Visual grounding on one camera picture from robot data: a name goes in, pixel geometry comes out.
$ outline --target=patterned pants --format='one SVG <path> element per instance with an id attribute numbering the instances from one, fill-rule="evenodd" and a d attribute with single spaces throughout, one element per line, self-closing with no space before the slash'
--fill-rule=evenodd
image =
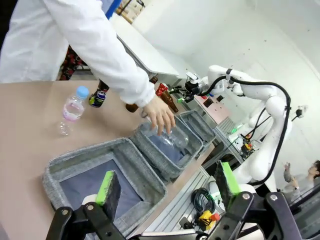
<path id="1" fill-rule="evenodd" d="M 74 74 L 77 67 L 82 63 L 83 61 L 81 60 L 81 58 L 76 54 L 76 52 L 69 45 L 64 62 L 62 64 L 63 68 L 62 68 L 62 73 L 59 80 L 68 81 L 72 77 L 72 74 Z"/>

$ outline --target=gray fabric bin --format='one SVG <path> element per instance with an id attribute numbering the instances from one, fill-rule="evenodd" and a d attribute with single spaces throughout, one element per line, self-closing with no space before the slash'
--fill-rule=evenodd
<path id="1" fill-rule="evenodd" d="M 177 178 L 185 169 L 187 164 L 194 159 L 203 148 L 202 141 L 178 118 L 175 118 L 176 126 L 188 136 L 188 145 L 184 152 L 185 155 L 178 161 L 172 160 L 164 154 L 160 148 L 154 144 L 150 137 L 156 136 L 156 130 L 149 131 L 146 127 L 148 122 L 140 125 L 134 135 L 130 137 L 133 143 L 145 156 L 145 159 L 154 168 L 155 172 L 162 177 L 165 182 Z"/>
<path id="2" fill-rule="evenodd" d="M 98 193 L 109 170 L 116 171 L 121 185 L 114 224 L 126 236 L 144 222 L 167 194 L 166 186 L 129 139 L 83 147 L 52 159 L 45 168 L 43 186 L 55 209 L 68 206 L 76 210 L 83 201 L 83 191 L 89 191 L 87 195 Z M 81 191 L 75 189 L 78 182 L 83 186 Z M 86 240 L 94 238 L 98 237 L 88 234 Z"/>
<path id="3" fill-rule="evenodd" d="M 201 139 L 203 143 L 202 152 L 206 150 L 216 138 L 211 127 L 196 110 L 182 112 L 180 113 L 180 118 L 183 123 Z"/>

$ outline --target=clear plastic bottle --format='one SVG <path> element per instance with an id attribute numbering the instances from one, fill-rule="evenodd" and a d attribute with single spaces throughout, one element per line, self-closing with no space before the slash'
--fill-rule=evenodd
<path id="1" fill-rule="evenodd" d="M 75 95 L 69 97 L 63 106 L 63 119 L 59 130 L 64 136 L 72 131 L 72 125 L 77 121 L 85 111 L 84 101 L 89 95 L 89 90 L 85 86 L 79 86 Z"/>
<path id="2" fill-rule="evenodd" d="M 141 117 L 148 120 L 148 124 L 144 124 L 144 128 L 142 130 L 149 131 L 151 128 L 151 119 L 144 112 L 141 113 Z M 159 137 L 163 143 L 169 145 L 170 147 L 176 146 L 182 150 L 186 148 L 189 143 L 188 136 L 177 126 L 171 128 L 170 134 L 168 134 L 166 128 L 164 128 L 161 136 Z"/>

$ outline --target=bolt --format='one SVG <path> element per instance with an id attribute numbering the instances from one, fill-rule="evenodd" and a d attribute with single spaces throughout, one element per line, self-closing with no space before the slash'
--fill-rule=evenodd
<path id="1" fill-rule="evenodd" d="M 92 209 L 94 209 L 94 206 L 89 205 L 89 206 L 87 207 L 87 209 L 88 209 L 89 211 L 91 211 Z"/>
<path id="2" fill-rule="evenodd" d="M 242 195 L 242 197 L 245 199 L 245 200 L 248 200 L 250 198 L 250 195 L 248 193 L 244 193 Z"/>
<path id="3" fill-rule="evenodd" d="M 278 197 L 277 197 L 276 195 L 274 195 L 274 194 L 272 194 L 272 195 L 270 196 L 270 198 L 271 198 L 272 201 L 275 201 L 275 200 L 278 199 Z"/>

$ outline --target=blue bottle cap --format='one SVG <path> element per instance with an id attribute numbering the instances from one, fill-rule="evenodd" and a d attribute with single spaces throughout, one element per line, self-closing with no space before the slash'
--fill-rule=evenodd
<path id="1" fill-rule="evenodd" d="M 79 86 L 76 89 L 76 96 L 80 99 L 86 99 L 89 95 L 89 90 L 85 86 Z"/>

